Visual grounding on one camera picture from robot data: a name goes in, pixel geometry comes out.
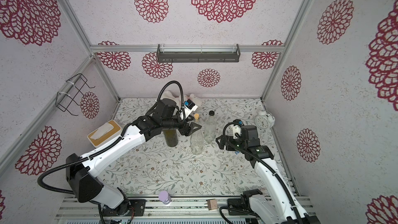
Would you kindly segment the clear tall glass bottle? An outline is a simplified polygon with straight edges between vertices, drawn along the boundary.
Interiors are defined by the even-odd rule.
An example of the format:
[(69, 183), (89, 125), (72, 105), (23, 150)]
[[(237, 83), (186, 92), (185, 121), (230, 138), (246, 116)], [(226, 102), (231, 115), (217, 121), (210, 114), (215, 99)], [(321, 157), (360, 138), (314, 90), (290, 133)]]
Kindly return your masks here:
[[(199, 114), (194, 114), (193, 122), (196, 122), (201, 125)], [(204, 138), (203, 138), (202, 130), (200, 129), (199, 131), (197, 131), (191, 135), (190, 148), (194, 155), (200, 155), (203, 151), (203, 147), (204, 147)]]

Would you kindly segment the clear plastic bottle blue label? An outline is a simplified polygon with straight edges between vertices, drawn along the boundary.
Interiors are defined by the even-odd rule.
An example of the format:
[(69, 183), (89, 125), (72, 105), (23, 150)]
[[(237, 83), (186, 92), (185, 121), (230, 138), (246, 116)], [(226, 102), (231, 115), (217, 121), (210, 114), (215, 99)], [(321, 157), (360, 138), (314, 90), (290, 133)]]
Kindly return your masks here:
[(207, 143), (211, 143), (216, 139), (217, 122), (215, 115), (209, 116), (208, 113), (208, 117), (204, 124), (204, 139)]

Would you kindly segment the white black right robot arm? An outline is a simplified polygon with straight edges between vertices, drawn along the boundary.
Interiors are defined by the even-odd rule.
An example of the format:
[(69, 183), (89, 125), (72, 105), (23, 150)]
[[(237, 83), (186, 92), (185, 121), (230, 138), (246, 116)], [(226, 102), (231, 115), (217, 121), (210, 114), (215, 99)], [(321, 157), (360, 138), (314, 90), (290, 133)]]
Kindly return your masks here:
[(219, 208), (231, 215), (249, 215), (263, 224), (318, 224), (317, 216), (310, 215), (294, 196), (288, 183), (283, 179), (274, 155), (270, 149), (261, 145), (257, 127), (244, 125), (240, 120), (227, 123), (222, 135), (216, 138), (219, 148), (227, 151), (238, 151), (244, 154), (252, 168), (265, 183), (271, 197), (269, 201), (259, 190), (248, 190), (241, 194), (238, 205), (228, 200), (228, 206)]

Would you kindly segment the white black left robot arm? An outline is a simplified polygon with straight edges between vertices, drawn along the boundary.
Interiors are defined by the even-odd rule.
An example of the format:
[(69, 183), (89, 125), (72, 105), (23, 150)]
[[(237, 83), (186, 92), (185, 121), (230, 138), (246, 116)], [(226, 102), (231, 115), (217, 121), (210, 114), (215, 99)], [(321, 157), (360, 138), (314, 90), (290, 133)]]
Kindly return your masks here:
[(181, 135), (191, 136), (201, 127), (193, 123), (191, 113), (198, 106), (187, 100), (178, 108), (170, 99), (158, 100), (149, 115), (138, 117), (127, 124), (118, 137), (101, 147), (83, 154), (83, 162), (66, 170), (66, 179), (80, 203), (96, 202), (112, 209), (127, 204), (122, 190), (102, 182), (98, 176), (114, 161), (133, 148), (144, 144), (163, 130), (178, 130)]

